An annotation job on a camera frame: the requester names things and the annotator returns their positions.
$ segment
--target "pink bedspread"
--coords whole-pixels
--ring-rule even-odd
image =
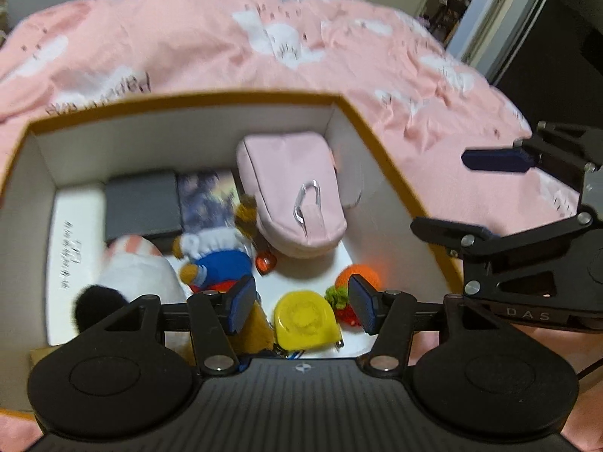
[[[577,194],[538,172],[465,169],[465,147],[509,145],[530,134],[525,120],[418,22],[360,0],[80,0],[32,15],[0,50],[0,171],[32,117],[240,88],[346,96],[435,217],[510,234],[575,209]],[[577,370],[603,354],[600,337],[537,333]],[[603,407],[589,404],[603,389],[589,393],[566,435],[595,450]]]
[[[22,452],[41,437],[33,416],[13,414],[0,409],[0,450]]]

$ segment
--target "gray box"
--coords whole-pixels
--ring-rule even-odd
[[[182,234],[182,216],[176,174],[153,172],[112,178],[105,186],[107,213],[105,241],[138,234],[162,253],[171,252]]]

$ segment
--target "book cover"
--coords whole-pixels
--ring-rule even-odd
[[[239,195],[229,170],[179,175],[178,190],[184,232],[234,227]]]

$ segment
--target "knitted doll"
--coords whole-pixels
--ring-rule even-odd
[[[174,240],[176,258],[188,257],[180,269],[180,280],[193,292],[225,292],[244,275],[251,275],[251,241],[237,228],[204,229],[185,233]]]
[[[257,248],[256,268],[260,275],[267,275],[276,267],[276,256],[270,251],[265,239],[257,235],[257,201],[252,195],[240,196],[240,203],[234,211],[234,225],[254,242]]]

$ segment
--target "blue gripper jaw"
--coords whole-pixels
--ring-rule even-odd
[[[536,166],[534,158],[520,147],[465,149],[461,161],[470,170],[525,173]]]

